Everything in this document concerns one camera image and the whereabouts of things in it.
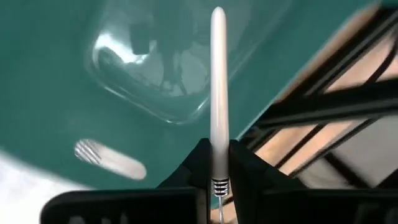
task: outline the teal surface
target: teal surface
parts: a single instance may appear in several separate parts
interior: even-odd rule
[[[110,2],[1,3],[0,146],[97,189],[155,187],[210,133],[206,51],[216,4]],[[230,136],[239,139],[328,38],[368,2],[218,1],[228,20]],[[146,25],[135,27],[144,34],[132,42],[145,46],[150,40],[149,48],[155,43],[145,53],[147,62],[127,67],[130,59],[116,57],[120,53],[106,44],[95,48],[107,27],[112,37],[134,33],[135,28],[128,28],[135,19]],[[171,77],[168,84],[162,81],[166,75]],[[146,178],[127,179],[79,161],[74,145],[87,138],[141,161]]]

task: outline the thin wire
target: thin wire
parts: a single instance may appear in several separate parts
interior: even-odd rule
[[[224,224],[223,198],[222,197],[218,197],[218,211],[220,212],[220,223]]]

